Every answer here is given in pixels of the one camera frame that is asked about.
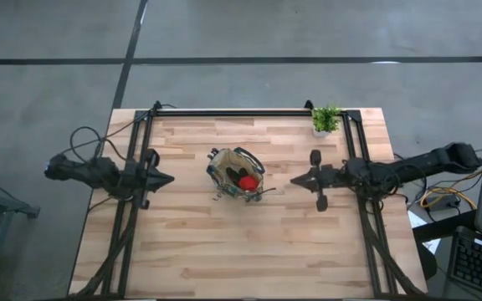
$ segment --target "white paper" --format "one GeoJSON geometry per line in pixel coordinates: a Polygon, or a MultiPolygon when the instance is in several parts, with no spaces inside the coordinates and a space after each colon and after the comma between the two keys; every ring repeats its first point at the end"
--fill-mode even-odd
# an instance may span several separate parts
{"type": "MultiPolygon", "coordinates": [[[[412,228],[423,226],[427,224],[421,217],[415,215],[411,211],[408,211],[408,219],[410,220],[410,224],[412,225],[412,228]]],[[[424,242],[423,245],[432,253],[436,253],[436,249],[438,248],[438,244],[440,243],[440,238],[434,239],[429,242],[424,242]]]]}

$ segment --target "white pot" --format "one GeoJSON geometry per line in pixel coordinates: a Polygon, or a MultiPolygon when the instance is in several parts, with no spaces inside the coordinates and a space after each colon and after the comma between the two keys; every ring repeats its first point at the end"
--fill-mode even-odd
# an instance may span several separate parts
{"type": "Polygon", "coordinates": [[[317,131],[317,130],[315,130],[315,127],[312,127],[311,129],[314,131],[314,137],[324,138],[324,137],[327,137],[328,135],[331,134],[330,132],[323,131],[323,130],[317,131]]]}

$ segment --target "gray floor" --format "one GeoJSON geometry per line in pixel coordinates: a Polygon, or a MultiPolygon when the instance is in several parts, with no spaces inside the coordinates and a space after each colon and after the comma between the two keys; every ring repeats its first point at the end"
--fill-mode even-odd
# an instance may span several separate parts
{"type": "MultiPolygon", "coordinates": [[[[138,3],[0,0],[0,59],[122,58],[138,3]]],[[[136,57],[296,55],[482,55],[482,0],[151,0],[136,50],[136,57]]],[[[0,184],[42,207],[38,220],[13,221],[0,299],[66,294],[90,189],[48,181],[42,171],[75,127],[105,130],[120,71],[0,66],[0,184]]],[[[122,107],[155,100],[298,107],[306,99],[382,107],[403,156],[454,140],[482,146],[482,64],[134,66],[122,107]]],[[[477,200],[478,189],[469,195],[477,200]]],[[[429,288],[441,292],[436,281],[429,288]]]]}

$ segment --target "butcher block tabletop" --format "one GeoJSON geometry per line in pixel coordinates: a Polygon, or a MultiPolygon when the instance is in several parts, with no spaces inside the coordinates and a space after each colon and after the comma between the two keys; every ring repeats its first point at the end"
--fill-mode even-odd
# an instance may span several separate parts
{"type": "MultiPolygon", "coordinates": [[[[393,161],[382,110],[359,110],[371,159],[393,161]]],[[[108,133],[130,123],[135,111],[114,110],[108,133]]],[[[359,154],[356,126],[351,125],[359,154]]],[[[128,127],[111,137],[122,154],[127,152],[130,135],[128,127]]],[[[313,149],[321,151],[323,164],[343,165],[348,152],[342,123],[339,130],[320,138],[313,135],[310,117],[154,117],[150,147],[161,156],[157,169],[176,180],[150,193],[150,208],[138,212],[127,298],[372,296],[354,194],[345,188],[326,189],[329,207],[318,212],[316,196],[290,184],[291,178],[310,169],[313,149]],[[264,189],[276,187],[263,194],[261,202],[217,198],[206,173],[212,148],[237,146],[263,163],[264,189]]],[[[109,145],[104,156],[124,167],[109,145]]],[[[90,206],[106,197],[105,191],[96,190],[90,206]]],[[[87,216],[70,293],[82,289],[105,259],[115,211],[113,200],[87,216]]],[[[385,199],[382,215],[392,256],[426,291],[403,198],[385,199]]],[[[121,256],[117,262],[113,291],[121,256]]]]}

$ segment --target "small green plant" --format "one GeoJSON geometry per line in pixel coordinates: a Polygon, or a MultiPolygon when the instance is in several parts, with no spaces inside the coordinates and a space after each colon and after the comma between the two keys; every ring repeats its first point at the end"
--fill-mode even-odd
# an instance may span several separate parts
{"type": "Polygon", "coordinates": [[[338,129],[338,119],[336,116],[340,114],[340,109],[335,106],[328,105],[324,108],[315,108],[311,111],[314,119],[314,127],[316,131],[332,132],[338,129]]]}

